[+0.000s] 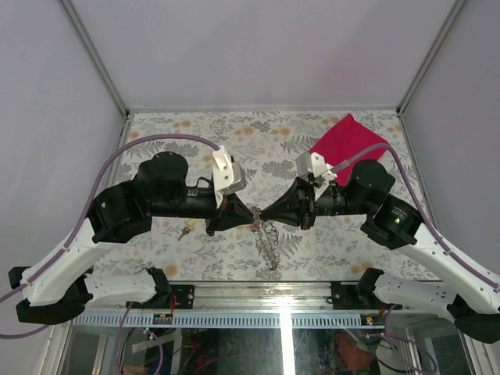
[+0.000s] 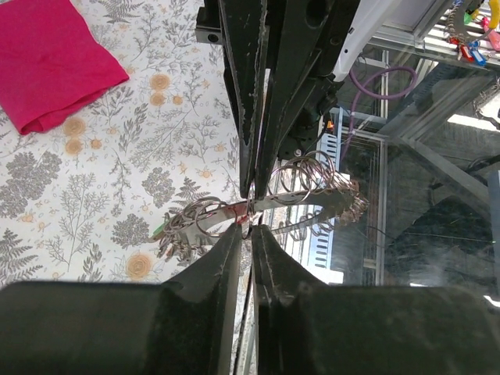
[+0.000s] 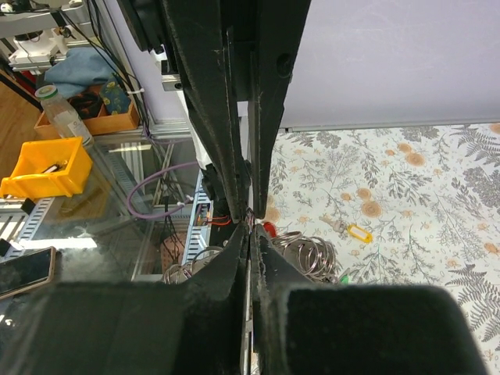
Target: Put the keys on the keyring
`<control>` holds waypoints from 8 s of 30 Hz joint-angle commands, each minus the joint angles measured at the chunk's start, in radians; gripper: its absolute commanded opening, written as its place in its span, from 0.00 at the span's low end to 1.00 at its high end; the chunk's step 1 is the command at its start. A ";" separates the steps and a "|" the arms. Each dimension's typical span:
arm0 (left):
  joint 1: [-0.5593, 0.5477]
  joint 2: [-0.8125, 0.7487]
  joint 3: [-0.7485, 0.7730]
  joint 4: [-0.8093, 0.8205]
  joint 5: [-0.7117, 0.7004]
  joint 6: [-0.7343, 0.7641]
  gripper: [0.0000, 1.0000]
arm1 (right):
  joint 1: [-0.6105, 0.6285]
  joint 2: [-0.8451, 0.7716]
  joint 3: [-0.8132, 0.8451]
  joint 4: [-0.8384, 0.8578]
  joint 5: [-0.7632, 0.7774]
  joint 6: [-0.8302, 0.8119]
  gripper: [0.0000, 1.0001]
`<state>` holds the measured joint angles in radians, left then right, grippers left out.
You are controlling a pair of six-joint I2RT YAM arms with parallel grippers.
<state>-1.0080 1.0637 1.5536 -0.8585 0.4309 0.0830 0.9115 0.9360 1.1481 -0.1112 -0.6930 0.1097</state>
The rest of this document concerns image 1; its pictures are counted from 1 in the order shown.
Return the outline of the metal ring key organizer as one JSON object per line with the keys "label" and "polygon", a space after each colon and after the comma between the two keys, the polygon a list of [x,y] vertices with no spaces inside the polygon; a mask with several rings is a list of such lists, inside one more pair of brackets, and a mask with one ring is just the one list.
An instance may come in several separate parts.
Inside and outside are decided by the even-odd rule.
{"label": "metal ring key organizer", "polygon": [[255,235],[255,246],[258,254],[262,257],[269,271],[277,269],[280,262],[280,254],[277,251],[279,236],[276,227],[261,218],[261,210],[252,206],[253,215],[252,233]]}

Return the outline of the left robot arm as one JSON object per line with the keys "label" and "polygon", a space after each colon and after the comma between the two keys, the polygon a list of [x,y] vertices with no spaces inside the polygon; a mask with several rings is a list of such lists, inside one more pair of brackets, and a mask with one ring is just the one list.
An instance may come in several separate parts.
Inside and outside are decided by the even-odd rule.
{"label": "left robot arm", "polygon": [[103,255],[149,232],[155,217],[204,220],[210,236],[251,224],[252,212],[236,194],[246,185],[243,169],[223,152],[214,152],[213,158],[208,187],[187,186],[187,160],[174,152],[160,152],[141,163],[133,179],[97,195],[70,245],[52,251],[58,256],[52,265],[9,271],[12,288],[26,286],[16,305],[18,320],[56,325],[91,307],[128,302],[146,309],[167,307],[172,289],[162,269],[100,277],[91,268]]}

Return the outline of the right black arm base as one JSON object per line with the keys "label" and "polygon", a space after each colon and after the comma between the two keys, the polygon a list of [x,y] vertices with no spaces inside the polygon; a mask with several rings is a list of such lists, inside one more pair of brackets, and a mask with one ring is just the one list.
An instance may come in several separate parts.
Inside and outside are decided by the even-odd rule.
{"label": "right black arm base", "polygon": [[331,281],[327,302],[334,310],[378,310],[382,302],[374,290],[383,274],[383,270],[368,268],[358,281]]}

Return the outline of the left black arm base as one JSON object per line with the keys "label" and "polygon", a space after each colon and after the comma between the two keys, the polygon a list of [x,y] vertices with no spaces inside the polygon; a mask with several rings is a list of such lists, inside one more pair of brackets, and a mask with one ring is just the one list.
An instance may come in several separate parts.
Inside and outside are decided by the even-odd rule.
{"label": "left black arm base", "polygon": [[172,285],[165,273],[158,268],[147,269],[147,273],[154,281],[155,294],[148,301],[141,303],[145,309],[193,309],[195,300],[194,285]]}

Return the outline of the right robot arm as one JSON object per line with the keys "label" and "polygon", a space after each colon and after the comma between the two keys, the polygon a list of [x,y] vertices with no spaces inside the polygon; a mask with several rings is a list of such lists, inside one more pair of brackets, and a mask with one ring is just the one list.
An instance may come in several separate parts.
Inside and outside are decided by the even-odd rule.
{"label": "right robot arm", "polygon": [[390,190],[395,178],[376,160],[357,162],[348,183],[329,183],[316,196],[312,177],[297,177],[262,220],[308,230],[318,216],[364,215],[361,231],[378,245],[417,261],[439,283],[406,280],[367,269],[355,286],[358,303],[402,305],[440,316],[483,343],[499,340],[499,277],[445,240],[416,208]]}

